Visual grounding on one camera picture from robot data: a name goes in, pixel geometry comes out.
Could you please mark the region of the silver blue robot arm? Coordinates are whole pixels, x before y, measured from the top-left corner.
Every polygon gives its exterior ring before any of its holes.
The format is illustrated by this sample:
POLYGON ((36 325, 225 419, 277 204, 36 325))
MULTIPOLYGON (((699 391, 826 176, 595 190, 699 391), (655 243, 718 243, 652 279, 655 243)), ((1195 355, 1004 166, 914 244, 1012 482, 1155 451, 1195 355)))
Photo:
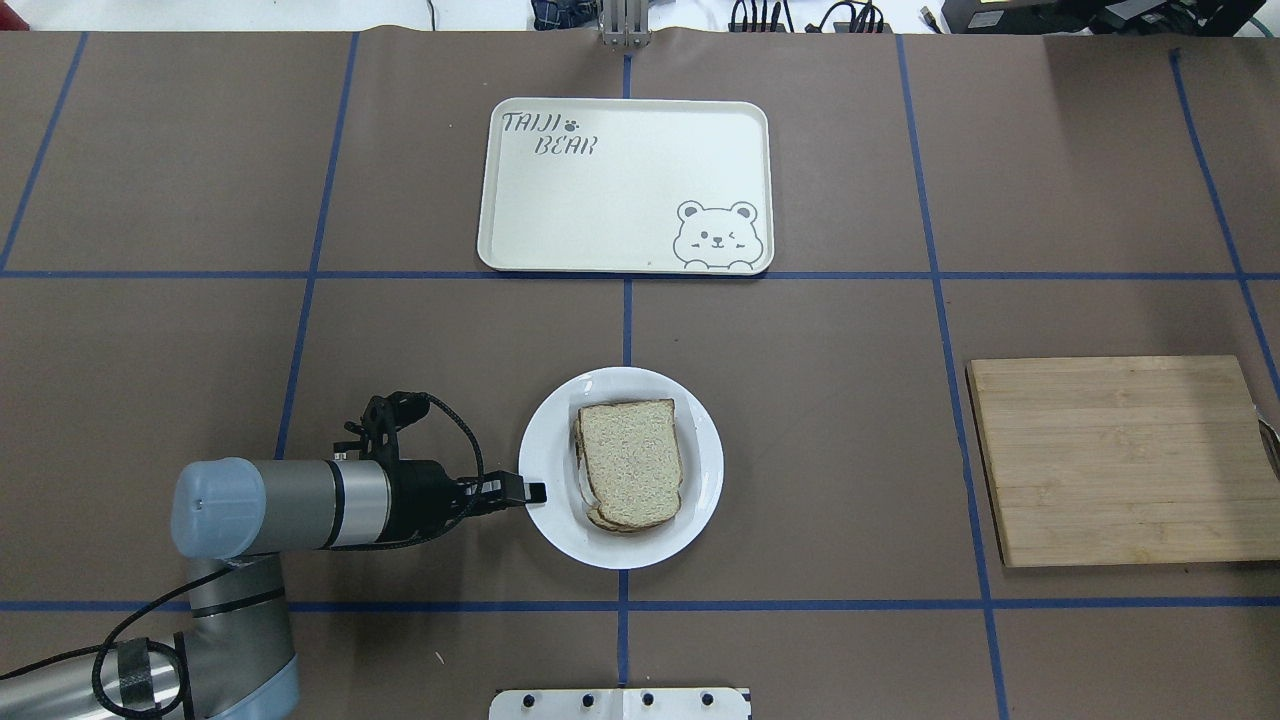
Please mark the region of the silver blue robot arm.
POLYGON ((453 479, 428 460, 188 465, 172 538, 189 562, 191 626, 125 639, 3 675, 5 719, 283 719, 300 702, 280 556, 408 547, 465 518, 547 501, 509 471, 453 479))

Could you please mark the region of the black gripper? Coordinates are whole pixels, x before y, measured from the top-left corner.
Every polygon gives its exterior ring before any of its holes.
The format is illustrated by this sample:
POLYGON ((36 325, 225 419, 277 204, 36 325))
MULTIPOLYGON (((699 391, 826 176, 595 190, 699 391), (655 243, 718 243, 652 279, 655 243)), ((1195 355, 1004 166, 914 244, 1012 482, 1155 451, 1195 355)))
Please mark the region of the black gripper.
POLYGON ((541 482, 512 471, 489 471, 477 461, 471 477, 454 479, 433 460, 399 460, 388 465, 390 509, 388 542, 407 546, 433 541, 481 511, 503 511, 547 502, 541 482))

